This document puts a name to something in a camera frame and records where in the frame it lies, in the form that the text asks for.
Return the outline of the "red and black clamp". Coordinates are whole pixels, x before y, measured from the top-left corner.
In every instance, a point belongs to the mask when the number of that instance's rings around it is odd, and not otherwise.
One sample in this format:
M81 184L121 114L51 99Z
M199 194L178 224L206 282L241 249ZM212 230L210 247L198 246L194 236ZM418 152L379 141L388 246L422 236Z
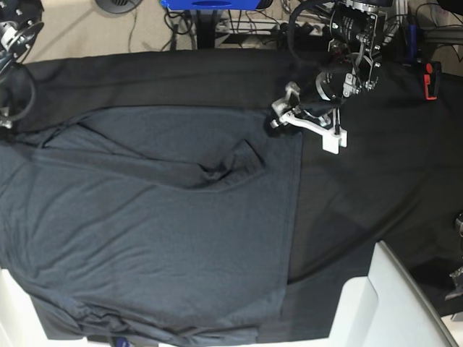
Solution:
M424 64L423 85L426 100L436 100L440 89L442 66L439 61Z

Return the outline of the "blue plastic bin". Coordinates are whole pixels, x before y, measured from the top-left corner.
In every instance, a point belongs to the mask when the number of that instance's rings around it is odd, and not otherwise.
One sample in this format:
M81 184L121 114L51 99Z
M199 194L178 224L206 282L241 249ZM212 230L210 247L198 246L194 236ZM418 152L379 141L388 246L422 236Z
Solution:
M170 10L256 10L266 9L273 0L161 0Z

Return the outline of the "white foam block left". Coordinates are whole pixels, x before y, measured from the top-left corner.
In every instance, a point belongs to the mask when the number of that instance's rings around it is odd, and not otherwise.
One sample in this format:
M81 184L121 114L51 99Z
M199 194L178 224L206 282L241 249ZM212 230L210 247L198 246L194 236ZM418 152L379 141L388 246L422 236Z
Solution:
M1 346L88 346L88 342L49 340L30 296L7 270L1 270Z

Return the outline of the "dark grey long-sleeve T-shirt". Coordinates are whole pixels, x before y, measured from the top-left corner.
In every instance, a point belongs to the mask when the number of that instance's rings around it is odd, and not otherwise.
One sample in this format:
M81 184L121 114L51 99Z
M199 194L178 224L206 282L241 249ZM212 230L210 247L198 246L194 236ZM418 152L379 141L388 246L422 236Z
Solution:
M302 135L259 111L94 111L1 140L1 266L54 340L254 343L289 277Z

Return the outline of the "grey metal bracket right edge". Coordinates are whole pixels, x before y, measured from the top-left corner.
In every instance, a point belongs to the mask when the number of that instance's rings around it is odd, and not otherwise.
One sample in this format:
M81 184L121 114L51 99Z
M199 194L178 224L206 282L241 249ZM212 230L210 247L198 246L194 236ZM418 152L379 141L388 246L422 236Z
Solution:
M445 296L446 301L462 296L462 292L463 292L462 273L463 273L463 269L460 267L459 269L455 270L449 275L450 279L452 280L455 286L455 289L449 292Z

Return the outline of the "black table cloth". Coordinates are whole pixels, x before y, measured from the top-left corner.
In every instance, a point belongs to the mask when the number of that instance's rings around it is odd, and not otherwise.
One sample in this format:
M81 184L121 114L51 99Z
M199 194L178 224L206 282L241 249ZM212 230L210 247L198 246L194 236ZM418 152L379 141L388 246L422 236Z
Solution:
M38 96L8 134L37 132L109 108L197 107L259 111L284 93L295 65L287 53L210 50L132 53L31 65ZM388 64L372 92L341 110L347 147L323 151L301 130L297 214L286 293L277 320L255 343L324 338L341 287L365 275L384 240L440 315L462 310L446 301L449 274L462 266L462 78L441 75L427 101L417 69Z

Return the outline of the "white power strip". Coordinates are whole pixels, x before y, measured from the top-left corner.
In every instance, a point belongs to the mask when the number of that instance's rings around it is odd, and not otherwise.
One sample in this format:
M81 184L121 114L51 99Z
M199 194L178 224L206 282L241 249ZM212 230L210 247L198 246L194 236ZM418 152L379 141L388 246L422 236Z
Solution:
M255 18L222 18L216 26L216 33L226 35L270 35L277 33L286 24L281 20Z

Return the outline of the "black table leg post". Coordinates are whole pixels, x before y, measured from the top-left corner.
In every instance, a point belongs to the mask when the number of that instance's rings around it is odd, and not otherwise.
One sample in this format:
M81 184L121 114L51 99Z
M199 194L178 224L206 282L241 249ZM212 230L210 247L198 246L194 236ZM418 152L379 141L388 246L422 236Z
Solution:
M222 10L195 11L197 49L214 49L216 45L216 26L221 19Z

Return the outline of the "round grey chair base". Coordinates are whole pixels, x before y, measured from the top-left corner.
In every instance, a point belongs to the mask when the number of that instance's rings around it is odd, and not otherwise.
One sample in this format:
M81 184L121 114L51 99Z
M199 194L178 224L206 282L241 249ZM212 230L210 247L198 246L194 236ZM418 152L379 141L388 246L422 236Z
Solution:
M142 0L95 0L96 5L109 14L125 14L136 9Z

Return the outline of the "blue clamp at bottom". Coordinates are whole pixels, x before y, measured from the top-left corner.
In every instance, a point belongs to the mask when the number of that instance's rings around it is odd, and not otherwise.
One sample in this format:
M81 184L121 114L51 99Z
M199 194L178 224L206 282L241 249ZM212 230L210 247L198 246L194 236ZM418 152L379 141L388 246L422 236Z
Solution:
M115 338L114 340L115 346L116 347L131 347L131 343L126 339L122 337Z

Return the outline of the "aluminium frame rail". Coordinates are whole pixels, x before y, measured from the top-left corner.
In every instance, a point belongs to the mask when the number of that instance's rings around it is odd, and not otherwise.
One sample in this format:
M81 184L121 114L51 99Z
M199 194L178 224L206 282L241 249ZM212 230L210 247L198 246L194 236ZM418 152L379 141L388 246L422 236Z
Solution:
M445 25L420 28L417 39L423 43L461 45L463 41L462 25Z

